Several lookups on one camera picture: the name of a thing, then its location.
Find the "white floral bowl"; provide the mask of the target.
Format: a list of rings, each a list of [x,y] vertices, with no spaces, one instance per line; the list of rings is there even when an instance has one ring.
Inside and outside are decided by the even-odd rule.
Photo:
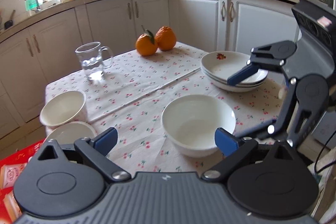
[[[72,144],[77,139],[93,139],[96,136],[97,132],[91,125],[85,122],[75,121],[56,128],[48,137],[46,137],[45,142],[54,139],[60,145]]]
[[[52,98],[42,108],[39,119],[44,126],[57,128],[61,125],[88,120],[87,97],[83,91],[67,91]]]

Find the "red milk tea carton box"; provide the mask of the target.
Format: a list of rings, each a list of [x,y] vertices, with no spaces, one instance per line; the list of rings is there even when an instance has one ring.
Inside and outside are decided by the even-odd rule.
[[[0,221],[13,223],[22,215],[14,198],[13,187],[19,175],[45,140],[42,139],[1,160]]]

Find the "glass mug with water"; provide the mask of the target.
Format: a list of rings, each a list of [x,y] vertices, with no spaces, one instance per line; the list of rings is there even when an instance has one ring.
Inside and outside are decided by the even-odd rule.
[[[104,64],[102,52],[107,51],[110,63]],[[105,70],[112,67],[113,52],[109,47],[102,46],[100,42],[86,43],[75,50],[84,74],[90,81],[101,81]]]

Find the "cherry print tablecloth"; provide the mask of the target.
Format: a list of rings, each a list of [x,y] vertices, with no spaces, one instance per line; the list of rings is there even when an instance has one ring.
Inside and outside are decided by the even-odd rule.
[[[136,51],[116,56],[104,79],[91,83],[82,71],[71,73],[46,87],[46,100],[69,90],[87,96],[88,122],[97,132],[118,131],[118,144],[109,159],[129,173],[202,173],[222,160],[222,154],[193,159],[180,154],[161,126],[165,106],[176,98],[203,94],[234,110],[236,131],[277,117],[282,101],[280,86],[266,80],[247,93],[229,93],[214,86],[201,72],[204,52],[178,43],[173,50],[148,58]]]

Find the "orange with green leaf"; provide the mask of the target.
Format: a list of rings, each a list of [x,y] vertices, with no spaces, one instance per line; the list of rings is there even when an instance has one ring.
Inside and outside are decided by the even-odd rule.
[[[154,55],[158,49],[158,44],[153,33],[145,29],[143,26],[143,34],[141,34],[135,42],[136,51],[143,57]]]

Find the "bumpy orange without leaf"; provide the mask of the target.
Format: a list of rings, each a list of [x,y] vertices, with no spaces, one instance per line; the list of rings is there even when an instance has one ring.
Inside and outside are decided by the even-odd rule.
[[[155,34],[155,41],[161,51],[172,50],[177,42],[173,30],[168,26],[162,26]]]

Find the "small white fruit plate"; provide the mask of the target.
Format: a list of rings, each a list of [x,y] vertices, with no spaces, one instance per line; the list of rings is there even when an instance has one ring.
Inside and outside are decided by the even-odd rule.
[[[215,79],[227,82],[228,77],[246,66],[249,55],[232,51],[216,51],[207,53],[201,59],[201,68],[214,76]],[[248,77],[238,86],[252,86],[263,82],[268,76],[268,71],[259,69],[257,73]]]

